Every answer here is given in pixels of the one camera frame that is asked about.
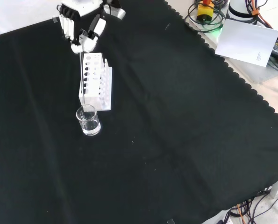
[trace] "water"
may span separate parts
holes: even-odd
[[[98,132],[100,132],[100,129],[101,129],[100,122],[96,120],[86,122],[84,123],[84,125],[82,125],[83,133],[88,136],[96,135]]]

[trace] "white table surface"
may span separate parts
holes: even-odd
[[[168,4],[180,13],[183,18],[187,15],[187,10],[189,6],[193,3],[193,0],[166,0]],[[278,30],[278,0],[269,0],[268,3],[261,8],[261,15],[266,21],[268,21],[274,29]],[[194,24],[189,22],[192,27],[196,28]],[[211,48],[216,49],[219,32],[202,34],[200,33],[206,43],[210,45]],[[237,72],[240,77],[246,80],[253,89],[255,89],[258,94],[262,95],[264,100],[269,102],[270,106],[275,109],[278,113],[278,71],[272,69],[270,66],[266,68],[257,65],[252,65],[245,62],[240,62],[234,59],[225,58],[225,61],[229,64],[231,68]],[[262,76],[262,75],[273,75],[274,78],[269,79],[262,83],[254,82],[251,76]]]

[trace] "floor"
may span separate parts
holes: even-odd
[[[187,15],[187,10],[188,10],[189,6],[193,3],[193,0],[166,0],[166,1],[173,9],[175,9],[177,12],[179,12],[180,15],[183,16],[183,18]],[[275,29],[278,30],[278,0],[268,0],[268,3],[265,5],[265,7],[262,7],[261,14],[267,21],[270,22],[270,24]],[[209,42],[207,42],[207,43],[210,44],[211,47],[215,48],[214,44],[217,44],[218,37],[214,36],[214,34],[208,34],[207,37],[212,42],[212,43],[209,43]],[[264,85],[266,85],[268,87],[269,87],[269,85],[272,85],[272,86],[276,86],[278,88],[278,77],[274,78],[273,80],[269,81],[268,83],[263,83],[263,85],[261,85],[260,88],[263,88]],[[278,89],[275,90],[274,87],[270,88],[270,89],[278,92]],[[267,99],[267,101],[270,104],[272,104],[271,101],[278,102],[278,96],[276,99],[275,93],[271,93],[271,92],[268,92],[267,90],[264,90],[261,93],[261,95],[263,95],[264,98]],[[254,209],[255,205],[260,199],[261,199],[261,197],[258,197],[253,201],[253,204],[251,207],[251,213],[253,213],[253,209]],[[275,202],[276,199],[277,198],[274,199],[270,195],[268,195],[258,205],[255,215],[268,210],[271,207],[271,205]],[[246,223],[248,223],[248,219],[246,216],[244,216],[244,220]],[[255,222],[257,224],[278,224],[278,201],[268,212],[256,217]],[[235,217],[232,217],[228,223],[229,224],[232,224],[232,223],[233,224],[243,224],[241,218],[235,218]]]

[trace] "white test tube rack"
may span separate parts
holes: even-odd
[[[108,66],[107,60],[103,61],[101,53],[84,54],[83,72],[85,104],[94,106],[96,111],[111,110],[112,67]],[[82,84],[78,97],[83,105]]]

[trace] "orange cable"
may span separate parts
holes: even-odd
[[[271,25],[262,17],[262,15],[259,12],[259,9],[255,8],[254,0],[251,0],[251,2],[252,2],[252,7],[253,7],[252,14],[254,14],[254,15],[258,14],[258,16],[263,20],[263,22],[265,22],[270,28],[272,28]]]
[[[242,218],[243,224],[246,224],[245,220],[244,220],[243,217],[242,217],[242,213],[241,213],[240,207],[238,206],[238,204],[237,204],[236,206],[237,206],[237,210],[238,210],[238,212],[240,213],[240,216],[241,216],[241,218]]]

